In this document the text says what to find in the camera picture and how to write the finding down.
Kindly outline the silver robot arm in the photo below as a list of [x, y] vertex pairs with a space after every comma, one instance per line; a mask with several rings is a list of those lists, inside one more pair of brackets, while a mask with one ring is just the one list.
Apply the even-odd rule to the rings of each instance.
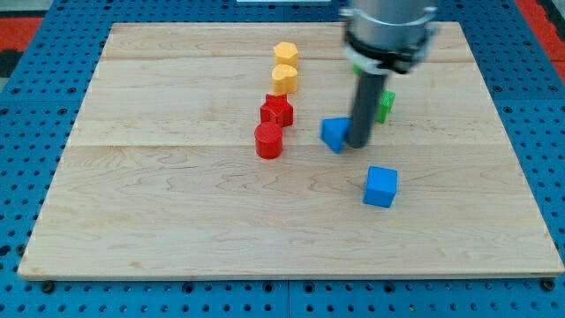
[[429, 54], [438, 0], [351, 0], [339, 11], [347, 58], [359, 70], [405, 74]]

